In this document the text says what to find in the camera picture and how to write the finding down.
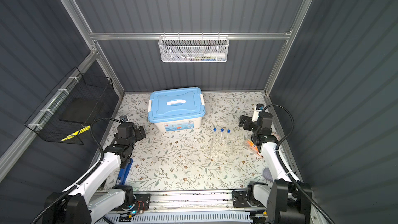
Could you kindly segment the blue-capped test tube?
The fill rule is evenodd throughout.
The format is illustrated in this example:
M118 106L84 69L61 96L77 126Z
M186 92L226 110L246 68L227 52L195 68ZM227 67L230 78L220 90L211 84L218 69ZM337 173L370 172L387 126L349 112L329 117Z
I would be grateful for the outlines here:
M228 129L228 130L227 130L227 137L226 137L226 144L227 144L227 145L230 144L230 133L231 133L231 130Z
M219 137L219 145L223 144L223 133L224 133L224 128L220 129L220 137Z
M216 149L216 142L217 142L217 129L213 129L212 141L211 141L211 149Z

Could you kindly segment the blue plastic bin lid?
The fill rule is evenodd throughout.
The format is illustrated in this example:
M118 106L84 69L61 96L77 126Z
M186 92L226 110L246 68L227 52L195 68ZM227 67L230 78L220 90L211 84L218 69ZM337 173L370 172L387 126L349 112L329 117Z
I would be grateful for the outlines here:
M198 87L161 90L150 95L148 119L152 123L201 118L205 113L203 93Z

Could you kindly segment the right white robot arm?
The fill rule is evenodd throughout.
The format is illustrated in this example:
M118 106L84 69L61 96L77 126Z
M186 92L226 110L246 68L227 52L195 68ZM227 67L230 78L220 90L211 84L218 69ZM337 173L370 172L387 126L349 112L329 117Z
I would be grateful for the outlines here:
M272 185L250 182L243 200L252 207L265 206L266 224L308 224L311 188L294 174L283 157L280 149L283 140L272 134L273 115L266 109L264 104L257 104L252 116L240 116L238 125L251 132L247 143L267 162L263 177Z

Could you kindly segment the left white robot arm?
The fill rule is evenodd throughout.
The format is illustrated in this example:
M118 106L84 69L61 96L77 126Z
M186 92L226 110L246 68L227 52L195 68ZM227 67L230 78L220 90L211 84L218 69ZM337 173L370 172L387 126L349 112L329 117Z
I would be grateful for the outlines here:
M108 193L92 200L103 181L116 168L128 173L132 151L138 141L146 138L144 127L129 122L127 116L117 120L119 126L109 146L98 145L100 158L82 177L62 192L52 193L44 209L32 220L36 224L94 224L115 208L134 216L145 210L145 205L134 195L131 186L117 184Z

